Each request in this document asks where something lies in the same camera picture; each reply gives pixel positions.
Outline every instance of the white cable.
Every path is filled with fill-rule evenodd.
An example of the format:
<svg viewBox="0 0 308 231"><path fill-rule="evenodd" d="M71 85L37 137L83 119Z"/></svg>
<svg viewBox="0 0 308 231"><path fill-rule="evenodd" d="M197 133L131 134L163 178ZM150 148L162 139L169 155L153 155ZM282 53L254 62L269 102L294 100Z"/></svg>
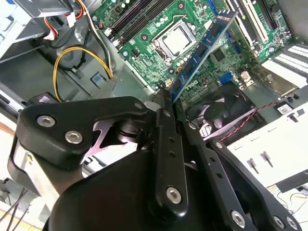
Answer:
<svg viewBox="0 0 308 231"><path fill-rule="evenodd" d="M95 34L96 37L102 42L102 44L105 46L105 48L106 48L106 50L107 50L108 65L109 65L109 69L110 69L111 75L113 75L112 69L111 69L110 52L109 52L108 48L106 47L104 41L102 40L101 36L99 36L99 34L97 33L96 28L95 28L95 26L94 26L94 24L93 24L93 22L92 22L91 15L90 15L90 13L89 13L87 7L85 6L85 4L83 3L82 0L80 1L80 4L82 4L83 8L84 8L85 11L86 11L86 15L87 15L87 17L88 17L88 19L89 19L89 21L90 21L90 26L91 26L92 30L94 31L94 34Z"/></svg>

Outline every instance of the cpu socket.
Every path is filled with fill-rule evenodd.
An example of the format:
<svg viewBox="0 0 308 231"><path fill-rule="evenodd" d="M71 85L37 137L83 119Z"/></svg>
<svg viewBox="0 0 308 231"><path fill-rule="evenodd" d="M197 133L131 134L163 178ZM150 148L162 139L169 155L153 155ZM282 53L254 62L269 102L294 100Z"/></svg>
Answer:
<svg viewBox="0 0 308 231"><path fill-rule="evenodd" d="M190 23L179 20L153 40L156 52L167 64L196 43L196 31L192 28Z"/></svg>

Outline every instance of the green circuit board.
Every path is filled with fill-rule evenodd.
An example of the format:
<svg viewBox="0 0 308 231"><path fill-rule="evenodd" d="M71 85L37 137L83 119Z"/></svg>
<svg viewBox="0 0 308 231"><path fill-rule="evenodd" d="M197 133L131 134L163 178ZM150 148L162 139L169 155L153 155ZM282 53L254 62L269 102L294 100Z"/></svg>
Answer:
<svg viewBox="0 0 308 231"><path fill-rule="evenodd" d="M227 9L224 0L212 1L217 11ZM275 2L275 0L268 1L270 4ZM126 9L122 8L124 2L125 0L117 0L116 3L112 3L106 0L94 12L94 15L104 24L104 30L108 30L125 13L125 10L132 7L134 2L137 1L129 1L129 4L125 5ZM184 7L180 9L179 4L183 4ZM210 54L191 80L190 85L182 93L181 99L184 108L189 107L208 92L217 89L220 86L218 78L226 72L232 72L235 78L239 78L243 71L248 71L254 80L263 80L265 78L259 70L259 63L262 63L269 56L288 44L291 38L286 36L288 28L280 11L274 16L279 22L279 28L270 30L258 4L255 4L254 7L268 33L269 40L265 43L259 43L260 51L257 53L248 46L240 28L236 22L233 22L228 32L234 39L240 52L235 49L234 43L227 36L224 36L213 49L213 51L219 49L223 54L223 58L218 60L213 53ZM135 37L123 45L119 52L123 55L128 66L131 67L136 76L142 78L146 85L150 86L154 91L158 89L159 83L162 81L167 86L170 86L178 71L180 71L181 66L189 58L190 53L205 34L207 30L206 25L209 26L214 19L215 15L207 0L174 0L172 4L158 14ZM152 45L153 39L156 39L161 33L164 33L180 20L193 26L196 43L175 60L166 64Z"/></svg>

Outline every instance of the screw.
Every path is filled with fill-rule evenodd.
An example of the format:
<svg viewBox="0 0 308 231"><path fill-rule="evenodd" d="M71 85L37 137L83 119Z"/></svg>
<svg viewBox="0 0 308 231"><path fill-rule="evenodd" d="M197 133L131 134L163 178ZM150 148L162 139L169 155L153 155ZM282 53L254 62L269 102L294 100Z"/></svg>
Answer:
<svg viewBox="0 0 308 231"><path fill-rule="evenodd" d="M297 225L295 224L295 222L294 222L291 218L287 217L287 222L289 223L289 225L290 225L293 229L297 230Z"/></svg>
<svg viewBox="0 0 308 231"><path fill-rule="evenodd" d="M170 113L169 113L168 111L164 110L164 114L165 114L166 116L170 117Z"/></svg>
<svg viewBox="0 0 308 231"><path fill-rule="evenodd" d="M222 149L222 145L221 145L221 143L216 142L215 144L216 144L216 146L217 146L218 148Z"/></svg>
<svg viewBox="0 0 308 231"><path fill-rule="evenodd" d="M196 126L193 123L189 123L191 129L196 130Z"/></svg>
<svg viewBox="0 0 308 231"><path fill-rule="evenodd" d="M246 226L246 222L243 218L243 216L238 212L238 211L232 211L231 212L231 216L232 216L232 219L234 220L234 222L239 226L241 227L242 229L245 228Z"/></svg>
<svg viewBox="0 0 308 231"><path fill-rule="evenodd" d="M49 115L41 115L37 118L37 123L43 127L50 128L56 124L56 121Z"/></svg>
<svg viewBox="0 0 308 231"><path fill-rule="evenodd" d="M143 106L140 103L135 103L135 106L138 107L139 109L143 108Z"/></svg>
<svg viewBox="0 0 308 231"><path fill-rule="evenodd" d="M285 228L284 223L280 220L279 217L274 216L274 221L276 222L276 224L277 224L280 228L282 228L282 229Z"/></svg>
<svg viewBox="0 0 308 231"><path fill-rule="evenodd" d="M65 134L65 139L72 144L80 144L83 140L82 135L77 131L68 131Z"/></svg>
<svg viewBox="0 0 308 231"><path fill-rule="evenodd" d="M167 188L167 197L168 199L174 203L174 204L179 204L182 200L182 196L180 194L180 192L176 189L176 188L173 188L173 187L169 187Z"/></svg>

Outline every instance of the motherboard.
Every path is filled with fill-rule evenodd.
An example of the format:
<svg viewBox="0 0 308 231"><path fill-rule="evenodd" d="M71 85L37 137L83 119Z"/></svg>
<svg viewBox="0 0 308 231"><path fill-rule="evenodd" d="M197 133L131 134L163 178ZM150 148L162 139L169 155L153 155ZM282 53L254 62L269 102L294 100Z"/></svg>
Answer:
<svg viewBox="0 0 308 231"><path fill-rule="evenodd" d="M241 89L265 77L260 64L292 35L276 0L105 0L94 15L148 89L171 87L220 12L236 20L181 94L184 108L226 81Z"/></svg>

